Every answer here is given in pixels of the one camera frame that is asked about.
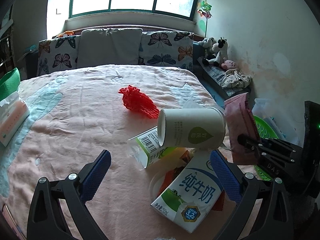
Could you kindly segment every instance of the orange toy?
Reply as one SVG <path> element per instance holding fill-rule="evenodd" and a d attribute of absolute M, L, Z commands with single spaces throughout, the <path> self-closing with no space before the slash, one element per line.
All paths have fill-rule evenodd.
<path fill-rule="evenodd" d="M 72 32 L 72 31 L 65 31 L 65 32 L 62 33 L 62 34 L 57 35 L 56 38 L 68 37 L 68 36 L 72 36 L 72 35 L 74 35 L 74 32 Z"/>
<path fill-rule="evenodd" d="M 158 118 L 159 109 L 146 94 L 140 92 L 140 89 L 129 85 L 127 88 L 121 88 L 119 94 L 123 94 L 122 101 L 127 109 L 142 113 L 150 119 Z"/>

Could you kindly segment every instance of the juice box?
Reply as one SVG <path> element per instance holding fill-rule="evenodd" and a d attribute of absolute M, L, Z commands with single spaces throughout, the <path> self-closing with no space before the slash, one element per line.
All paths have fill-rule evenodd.
<path fill-rule="evenodd" d="M 161 147 L 157 126 L 128 140 L 131 155 L 143 168 L 172 153 L 175 147 Z"/>
<path fill-rule="evenodd" d="M 211 210 L 222 190 L 210 165 L 210 153 L 198 151 L 151 206 L 192 233 Z"/>

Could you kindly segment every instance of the blue gripper pad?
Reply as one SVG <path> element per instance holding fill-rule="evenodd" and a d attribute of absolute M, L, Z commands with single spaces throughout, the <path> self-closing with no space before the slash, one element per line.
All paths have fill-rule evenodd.
<path fill-rule="evenodd" d="M 229 199 L 239 204 L 242 199 L 242 195 L 240 194 L 240 183 L 233 175 L 228 165 L 221 159 L 217 151 L 211 152 L 210 163 L 221 185 L 228 194 Z"/>
<path fill-rule="evenodd" d="M 106 150 L 82 183 L 80 199 L 83 204 L 93 199 L 110 165 L 111 154 Z"/>

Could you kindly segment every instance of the pink package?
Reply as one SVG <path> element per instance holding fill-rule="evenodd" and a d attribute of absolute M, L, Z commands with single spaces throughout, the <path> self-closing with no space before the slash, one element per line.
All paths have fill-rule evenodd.
<path fill-rule="evenodd" d="M 253 151 L 238 143 L 238 135 L 245 134 L 260 141 L 260 136 L 248 106 L 248 93 L 243 93 L 224 102 L 225 118 L 229 129 L 230 146 L 233 163 L 237 165 L 254 165 L 257 159 Z"/>

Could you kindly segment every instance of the green plastic basket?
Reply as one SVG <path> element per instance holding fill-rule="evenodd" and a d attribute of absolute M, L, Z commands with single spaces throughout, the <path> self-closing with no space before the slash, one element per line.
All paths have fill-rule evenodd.
<path fill-rule="evenodd" d="M 275 131 L 264 120 L 262 120 L 260 117 L 257 117 L 256 115 L 254 115 L 253 118 L 256 121 L 256 126 L 260 138 L 279 138 Z"/>
<path fill-rule="evenodd" d="M 256 121 L 256 126 L 258 129 L 258 133 L 260 135 L 260 138 L 279 138 L 275 131 L 268 125 L 264 120 L 262 120 L 260 117 L 254 115 L 254 120 Z M 258 173 L 261 179 L 270 181 L 271 177 L 266 173 L 263 169 L 258 167 L 257 165 L 254 165 L 254 169 Z"/>

